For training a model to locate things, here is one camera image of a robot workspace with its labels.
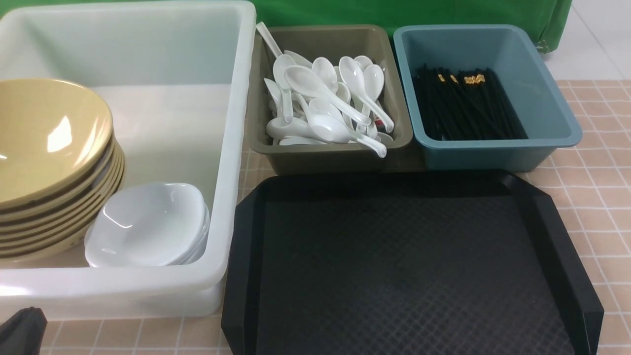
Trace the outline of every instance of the tiled floor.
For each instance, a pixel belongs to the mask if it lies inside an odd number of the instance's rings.
[[[550,194],[605,308],[600,355],[631,355],[631,80],[560,81],[584,138],[522,174]],[[244,147],[241,197],[273,175]],[[220,314],[49,324],[43,355],[229,355]]]

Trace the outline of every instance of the bowl rim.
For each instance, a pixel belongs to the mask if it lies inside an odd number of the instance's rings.
[[[2,195],[0,194],[0,213],[3,213],[5,210],[8,210],[8,209],[20,208],[27,204],[30,205],[30,202],[37,203],[37,200],[44,199],[53,193],[59,192],[60,190],[63,190],[65,187],[75,182],[80,176],[82,176],[85,172],[89,171],[97,163],[97,161],[99,160],[99,158],[101,157],[105,149],[108,147],[108,143],[110,139],[112,138],[112,135],[114,134],[114,118],[112,116],[112,109],[99,94],[97,94],[96,92],[94,92],[92,89],[88,87],[85,87],[78,83],[73,83],[71,81],[61,80],[61,79],[56,79],[56,78],[8,79],[8,80],[1,80],[0,85],[11,84],[15,82],[38,82],[38,81],[39,82],[56,82],[56,83],[62,83],[64,85],[71,85],[74,87],[78,87],[79,89],[81,89],[81,91],[101,101],[104,105],[104,109],[106,112],[106,116],[103,117],[103,119],[105,120],[105,124],[104,124],[105,131],[103,132],[103,135],[102,135],[103,138],[98,141],[98,144],[100,145],[99,148],[96,149],[84,161],[83,164],[81,164],[77,169],[74,169],[72,172],[69,172],[68,174],[66,174],[66,176],[61,178],[60,180],[52,184],[49,183],[48,186],[44,188],[40,188],[38,191],[33,191],[27,195],[14,197],[10,200],[6,200],[5,198],[2,198]]]

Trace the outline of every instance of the green tablecloth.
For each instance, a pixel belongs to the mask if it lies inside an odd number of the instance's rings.
[[[2,0],[0,14],[51,4],[121,0]],[[436,23],[509,23],[541,52],[558,47],[571,0],[252,0],[267,26],[370,23],[392,35],[399,27]]]

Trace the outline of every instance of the white bowl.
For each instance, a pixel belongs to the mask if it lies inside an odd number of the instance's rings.
[[[203,231],[206,205],[190,184],[149,183],[121,190],[86,239],[93,267],[165,266],[186,258]]]
[[[182,258],[171,263],[171,265],[187,265],[197,261],[206,251],[206,241],[208,240],[208,232],[210,230],[210,211],[206,206],[206,216],[204,218],[204,226],[202,226],[201,233],[199,233],[197,241],[191,247],[191,249]]]

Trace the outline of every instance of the plastic bin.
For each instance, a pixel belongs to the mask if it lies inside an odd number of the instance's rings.
[[[29,306],[63,320],[204,316],[221,305],[255,20],[247,1],[43,6],[0,20],[0,80],[91,87],[112,109],[125,186],[191,183],[212,210],[206,252],[190,265],[82,267],[82,247],[0,265],[0,319]]]
[[[531,171],[555,149],[582,138],[572,110],[528,36],[510,25],[402,27],[394,33],[414,136],[430,170]],[[424,64],[453,71],[491,68],[500,78],[529,137],[527,140],[437,141],[429,138],[412,82]]]
[[[273,115],[270,96],[263,78],[273,80],[274,56],[257,33],[254,38],[250,92],[247,100],[247,142],[257,153],[267,155],[278,175],[310,172],[379,171],[396,159],[397,152],[412,140],[410,116],[396,61],[386,32],[373,25],[278,27],[270,28],[281,49],[297,52],[313,61],[326,57],[338,63],[343,56],[366,55],[386,69],[386,83],[381,102],[395,123],[393,142],[386,143],[388,153],[380,159],[359,144],[272,146],[265,132]]]

